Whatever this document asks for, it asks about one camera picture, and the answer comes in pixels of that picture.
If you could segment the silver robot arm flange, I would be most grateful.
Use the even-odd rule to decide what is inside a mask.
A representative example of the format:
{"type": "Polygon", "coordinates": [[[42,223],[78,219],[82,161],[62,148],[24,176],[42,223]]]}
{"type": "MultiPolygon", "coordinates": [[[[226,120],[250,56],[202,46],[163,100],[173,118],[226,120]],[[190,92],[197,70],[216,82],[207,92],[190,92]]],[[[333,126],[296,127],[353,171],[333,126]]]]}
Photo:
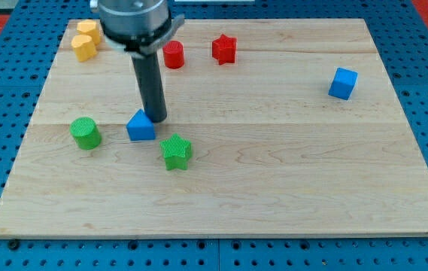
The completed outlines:
{"type": "Polygon", "coordinates": [[[90,9],[99,15],[108,44],[136,59],[162,49],[185,20],[172,16],[167,0],[90,0],[90,9]]]}

